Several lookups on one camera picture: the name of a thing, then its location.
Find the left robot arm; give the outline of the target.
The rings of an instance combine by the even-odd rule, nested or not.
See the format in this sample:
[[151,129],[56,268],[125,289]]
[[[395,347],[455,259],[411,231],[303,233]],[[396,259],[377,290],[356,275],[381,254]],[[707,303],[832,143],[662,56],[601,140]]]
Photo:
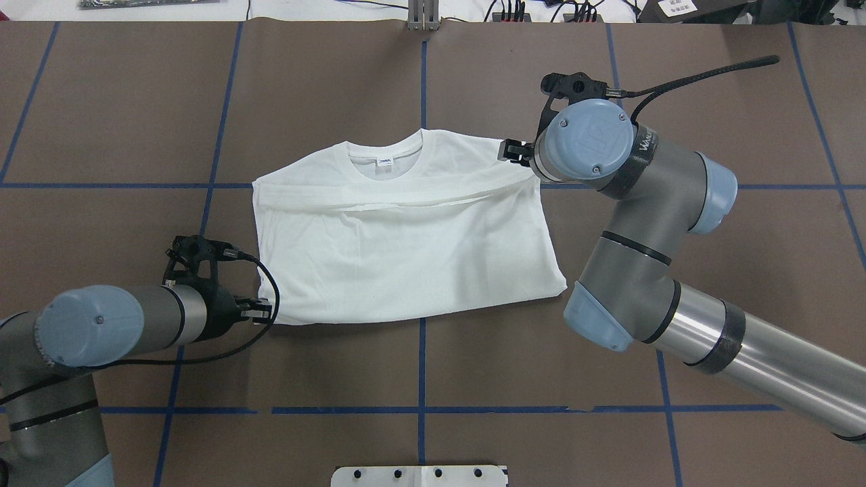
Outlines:
[[114,486],[95,372],[223,335],[241,321],[271,325],[279,300],[189,285],[93,285],[38,312],[2,320],[3,486]]

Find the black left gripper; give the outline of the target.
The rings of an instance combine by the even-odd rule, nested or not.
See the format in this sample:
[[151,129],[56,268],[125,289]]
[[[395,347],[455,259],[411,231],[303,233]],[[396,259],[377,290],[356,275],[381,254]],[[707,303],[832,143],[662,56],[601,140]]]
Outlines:
[[226,287],[206,284],[200,289],[206,311],[201,340],[225,335],[238,321],[272,323],[273,305],[266,298],[234,296]]

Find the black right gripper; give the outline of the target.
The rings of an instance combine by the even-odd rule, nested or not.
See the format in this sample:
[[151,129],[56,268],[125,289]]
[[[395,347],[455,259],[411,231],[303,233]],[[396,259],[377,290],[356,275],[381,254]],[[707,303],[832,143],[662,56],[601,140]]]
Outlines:
[[516,139],[504,139],[500,144],[499,160],[531,169],[539,173],[535,161],[535,142],[516,141]]

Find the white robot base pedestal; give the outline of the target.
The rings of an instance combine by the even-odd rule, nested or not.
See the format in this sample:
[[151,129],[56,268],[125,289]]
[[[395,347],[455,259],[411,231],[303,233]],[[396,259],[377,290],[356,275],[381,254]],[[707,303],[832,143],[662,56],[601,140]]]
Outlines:
[[337,468],[331,486],[509,486],[506,466],[397,465]]

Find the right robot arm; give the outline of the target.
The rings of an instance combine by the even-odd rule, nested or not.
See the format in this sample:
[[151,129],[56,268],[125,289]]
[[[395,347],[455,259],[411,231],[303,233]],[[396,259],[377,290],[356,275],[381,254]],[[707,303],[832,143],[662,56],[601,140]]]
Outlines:
[[567,302],[573,331],[614,352],[653,346],[864,447],[863,366],[670,275],[685,237],[714,231],[732,210],[730,170],[602,99],[564,108],[532,143],[501,142],[499,157],[616,202]]

